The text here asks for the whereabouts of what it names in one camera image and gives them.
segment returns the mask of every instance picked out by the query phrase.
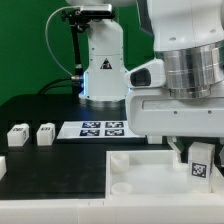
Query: green wall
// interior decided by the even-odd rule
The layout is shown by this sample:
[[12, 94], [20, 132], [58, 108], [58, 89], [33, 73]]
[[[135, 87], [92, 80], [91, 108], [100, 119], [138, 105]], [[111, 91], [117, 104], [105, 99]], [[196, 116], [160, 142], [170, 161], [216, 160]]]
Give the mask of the green wall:
[[[48, 82], [68, 77], [51, 58], [45, 43], [45, 24], [64, 0], [0, 0], [0, 104], [20, 94], [35, 94]], [[139, 29], [136, 7], [116, 9], [124, 29], [125, 64], [132, 69], [153, 58], [153, 39]], [[81, 34], [80, 48], [84, 68], [88, 66], [86, 34]], [[73, 53], [68, 24], [60, 15], [49, 30], [52, 49], [59, 61], [73, 70]], [[48, 93], [65, 93], [57, 89]]]

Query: white block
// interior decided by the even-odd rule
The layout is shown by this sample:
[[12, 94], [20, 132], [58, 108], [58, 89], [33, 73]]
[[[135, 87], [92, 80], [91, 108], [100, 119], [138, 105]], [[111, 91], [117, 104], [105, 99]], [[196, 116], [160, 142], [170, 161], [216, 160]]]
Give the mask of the white block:
[[23, 146], [26, 140], [29, 138], [29, 125], [28, 124], [15, 125], [7, 133], [7, 138], [9, 147]]
[[42, 124], [37, 132], [37, 145], [52, 145], [55, 138], [55, 125], [52, 123]]
[[188, 190], [210, 193], [215, 145], [194, 142], [188, 154]]
[[162, 144], [163, 136], [150, 136], [147, 135], [148, 144]]
[[5, 157], [1, 156], [0, 157], [0, 180], [6, 173], [6, 163], [5, 163]]

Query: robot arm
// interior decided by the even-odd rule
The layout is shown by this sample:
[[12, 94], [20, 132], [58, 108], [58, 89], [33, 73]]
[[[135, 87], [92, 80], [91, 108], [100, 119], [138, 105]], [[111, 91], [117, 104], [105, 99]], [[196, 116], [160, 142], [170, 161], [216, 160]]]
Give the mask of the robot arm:
[[[153, 61], [164, 63], [165, 85], [132, 85], [126, 98], [131, 130], [151, 136], [224, 137], [223, 0], [146, 2], [155, 37]], [[130, 71], [126, 83], [130, 86], [142, 69], [159, 80], [162, 63], [157, 74], [148, 65]]]

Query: black table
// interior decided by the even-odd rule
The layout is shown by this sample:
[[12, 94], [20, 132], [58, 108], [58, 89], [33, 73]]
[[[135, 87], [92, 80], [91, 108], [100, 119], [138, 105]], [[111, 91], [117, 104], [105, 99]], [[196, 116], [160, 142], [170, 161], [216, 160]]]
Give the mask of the black table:
[[[99, 120], [126, 120], [125, 108], [85, 107], [72, 95], [21, 95], [3, 104], [0, 155], [6, 157], [7, 174], [0, 181], [0, 200], [104, 198], [107, 151], [170, 149], [167, 144], [148, 145], [144, 138], [55, 140], [52, 146], [37, 146], [41, 124], [54, 123], [58, 134], [64, 121]], [[7, 132], [21, 123], [29, 124], [30, 138], [23, 147], [8, 147]], [[183, 141], [190, 144], [189, 138]], [[218, 144], [217, 139], [209, 142]], [[187, 150], [182, 159], [187, 161]]]

